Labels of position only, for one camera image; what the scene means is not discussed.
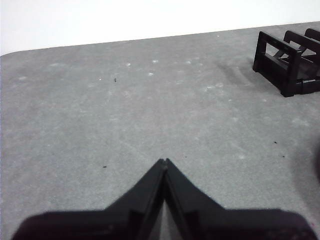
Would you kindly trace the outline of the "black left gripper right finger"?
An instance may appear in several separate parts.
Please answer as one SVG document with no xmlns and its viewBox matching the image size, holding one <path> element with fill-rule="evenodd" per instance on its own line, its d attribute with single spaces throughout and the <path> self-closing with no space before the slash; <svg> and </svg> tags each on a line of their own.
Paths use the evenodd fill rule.
<svg viewBox="0 0 320 240">
<path fill-rule="evenodd" d="M 166 159 L 165 201 L 185 240 L 315 240 L 298 213 L 281 209 L 227 209 L 198 189 Z"/>
</svg>

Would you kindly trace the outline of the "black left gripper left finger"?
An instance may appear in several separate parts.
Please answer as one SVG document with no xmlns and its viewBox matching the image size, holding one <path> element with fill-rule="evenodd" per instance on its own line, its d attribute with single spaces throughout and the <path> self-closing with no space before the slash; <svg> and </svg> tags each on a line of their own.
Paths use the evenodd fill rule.
<svg viewBox="0 0 320 240">
<path fill-rule="evenodd" d="M 146 240 L 164 198 L 166 162 L 159 159 L 124 195 L 103 210 L 52 211 L 26 218 L 14 240 Z"/>
</svg>

